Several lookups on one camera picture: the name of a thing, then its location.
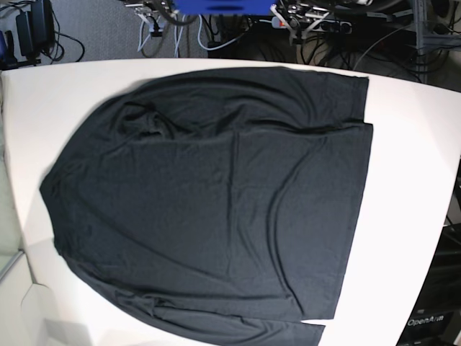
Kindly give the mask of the black long-sleeve T-shirt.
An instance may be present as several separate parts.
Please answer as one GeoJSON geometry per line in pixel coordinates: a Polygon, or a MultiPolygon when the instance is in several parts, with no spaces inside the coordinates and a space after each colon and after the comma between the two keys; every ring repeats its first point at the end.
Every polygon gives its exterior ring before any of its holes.
{"type": "Polygon", "coordinates": [[[154,79],[81,124],[40,186],[98,294],[214,345],[317,345],[367,178],[369,81],[291,68],[154,79]]]}

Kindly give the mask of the blue box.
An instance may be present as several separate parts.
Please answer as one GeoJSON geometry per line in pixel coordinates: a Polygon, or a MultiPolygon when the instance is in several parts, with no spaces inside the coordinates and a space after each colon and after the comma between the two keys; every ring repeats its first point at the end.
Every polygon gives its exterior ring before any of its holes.
{"type": "Polygon", "coordinates": [[[273,0],[176,0],[174,5],[183,14],[266,15],[273,0]]]}

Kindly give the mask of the black power adapter bricks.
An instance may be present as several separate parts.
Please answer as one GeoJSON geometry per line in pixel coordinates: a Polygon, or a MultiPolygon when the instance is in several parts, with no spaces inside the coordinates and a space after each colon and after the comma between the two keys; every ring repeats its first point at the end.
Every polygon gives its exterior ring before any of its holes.
{"type": "Polygon", "coordinates": [[[16,25],[22,56],[33,59],[52,48],[55,32],[50,1],[32,2],[30,10],[16,16],[16,25]]]}

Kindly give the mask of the black OpenArm equipment case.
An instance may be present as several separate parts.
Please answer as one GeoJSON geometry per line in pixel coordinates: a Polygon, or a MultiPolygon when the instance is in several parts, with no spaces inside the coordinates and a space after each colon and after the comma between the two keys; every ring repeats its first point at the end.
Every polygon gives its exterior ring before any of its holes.
{"type": "Polygon", "coordinates": [[[460,337],[460,224],[442,229],[398,345],[456,345],[460,337]]]}

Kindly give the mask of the white power strip red switch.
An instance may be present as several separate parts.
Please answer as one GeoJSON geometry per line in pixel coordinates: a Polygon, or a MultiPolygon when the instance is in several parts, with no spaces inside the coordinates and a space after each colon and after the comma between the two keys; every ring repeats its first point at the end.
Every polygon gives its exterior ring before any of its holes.
{"type": "Polygon", "coordinates": [[[286,29],[294,36],[301,36],[304,32],[334,33],[350,35],[353,31],[351,22],[341,21],[334,18],[326,18],[320,21],[315,18],[291,18],[280,20],[272,17],[269,21],[274,29],[286,29]]]}

